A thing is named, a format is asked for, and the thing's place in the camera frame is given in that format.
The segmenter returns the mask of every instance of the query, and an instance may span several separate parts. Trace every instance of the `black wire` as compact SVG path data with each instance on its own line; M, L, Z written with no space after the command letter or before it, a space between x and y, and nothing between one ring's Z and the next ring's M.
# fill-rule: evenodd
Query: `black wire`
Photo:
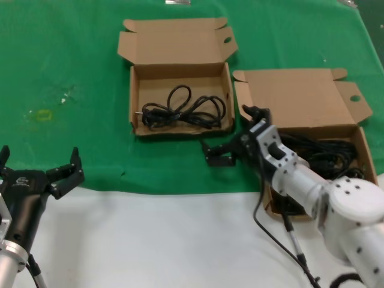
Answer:
M304 273L306 274L308 280L310 281L311 285L314 287L314 288L320 288L320 285L317 283L317 281L315 280L315 278L312 276L311 272L308 270L307 267L305 267L298 259L295 255L293 255L282 243L280 243L279 240L277 240L257 219L257 210L259 209L262 201L263 201L263 197L264 197L264 191L265 191L265 175L264 175L264 166L263 166L263 161L262 161L262 157L261 155L259 154L258 155L258 158L259 158L259 173L260 173L260 181L261 181L261 192L260 192L260 198L259 198L259 201L257 202L257 205L253 211L253 220L256 222L256 224L277 244L281 247L281 249L283 249L304 271Z
M343 140L313 140L303 135L282 134L281 141L306 160L311 170L325 179L335 180L344 175L364 178L361 169L350 168L357 159L355 145Z
M175 110L170 107L170 100L174 93L181 88L188 90L187 99ZM221 128L221 120L226 115L226 105L222 99L217 96L201 96L198 98L191 107L185 111L181 111L191 100L192 91L191 88L187 85L179 85L172 89L167 99L167 106L160 105L157 103L147 103L142 108L142 121L144 125L149 128L161 128L165 126L172 125L176 121L182 121L189 123L191 125L200 126L207 129L212 129L215 127ZM195 110L200 107L203 103L210 101L216 108L217 115L213 115L207 112L196 112ZM152 110L149 110L148 107L156 107Z
M35 280L35 277L34 277L34 275L33 275L33 273L32 273L31 267L30 267L28 264L26 264L26 265L25 265L25 268L29 271L30 275L32 276L32 279L33 279L33 281L34 281L36 287L39 288L39 286L38 286L38 284L37 284L37 282L36 282L36 280Z
M353 280L353 281L359 281L361 283L361 277L357 273L348 273L348 274L341 274L339 277L337 277L334 281L332 281L329 288L339 288L340 285L342 285L344 282Z

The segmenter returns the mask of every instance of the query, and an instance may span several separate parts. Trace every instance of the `hole in box flap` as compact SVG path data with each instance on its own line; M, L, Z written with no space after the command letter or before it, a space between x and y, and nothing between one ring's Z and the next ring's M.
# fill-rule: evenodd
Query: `hole in box flap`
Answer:
M353 95L350 97L350 100L352 102L359 102L361 100L361 97L359 95Z

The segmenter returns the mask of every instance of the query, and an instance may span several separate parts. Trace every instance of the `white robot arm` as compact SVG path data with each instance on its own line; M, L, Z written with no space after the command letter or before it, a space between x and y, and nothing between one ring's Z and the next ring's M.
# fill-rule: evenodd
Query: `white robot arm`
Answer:
M207 162L228 166L241 157L252 165L255 154L261 155L267 182L315 219L328 251L355 267L368 288L384 287L384 191L362 179L323 179L282 144L267 109L244 110L253 117L251 128L227 145L209 148L202 143ZM228 152L231 156L221 156Z

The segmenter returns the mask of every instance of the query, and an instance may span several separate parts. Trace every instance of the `power cord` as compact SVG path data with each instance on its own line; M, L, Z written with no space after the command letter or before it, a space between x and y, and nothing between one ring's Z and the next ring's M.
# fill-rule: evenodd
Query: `power cord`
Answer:
M32 279L36 285L36 288L47 288L43 277L41 276L41 270L39 265L36 263L32 254L28 257L28 263L25 265L25 268L29 271Z
M265 175L264 175L264 165L262 161L262 156L258 155L259 160L259 173L260 173L260 181L261 181L261 192L260 192L260 198L259 201L256 204L256 207L253 211L253 220L256 222L256 224L277 244L283 249L304 271L306 274L308 280L310 281L311 285L314 288L320 288L320 285L316 281L316 279L312 276L311 272L308 270L308 268L300 262L300 260L295 257L279 240L277 240L257 219L257 211L259 210L259 207L263 201L264 192L265 192Z
M188 90L187 99L175 110L170 107L170 100L174 93L185 88ZM182 121L191 125L200 126L206 129L221 128L221 120L226 115L226 105L222 99L217 96L201 96L198 98L190 108L185 111L181 111L191 100L192 91L187 85L179 85L172 89L167 99L167 106L157 103L147 103L142 108L142 121L144 125L149 128L161 128L172 125L176 121ZM216 108L217 115L213 115L207 112L196 112L195 110L203 103L210 101Z
M33 281L34 281L34 283L35 283L35 285L36 285L36 288L40 288L40 287L38 286L36 280L35 280L35 277L34 277L34 275L33 275L33 273L32 273L32 270L31 270L30 265L29 265L29 264L26 264L26 265L25 265L25 268L29 271L30 275L32 276L32 279L33 279Z
M353 143L343 140L313 140L303 135L282 134L281 141L306 160L311 170L325 179L341 176L364 178L357 167L350 168L358 152Z

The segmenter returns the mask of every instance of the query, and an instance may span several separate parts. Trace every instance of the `box lid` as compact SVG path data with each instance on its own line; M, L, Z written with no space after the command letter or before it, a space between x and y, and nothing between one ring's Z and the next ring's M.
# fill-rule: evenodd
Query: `box lid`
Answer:
M118 53L134 64L224 62L238 49L226 18L124 20Z
M269 108L279 128L356 124L372 115L347 70L278 69L233 72L238 106Z

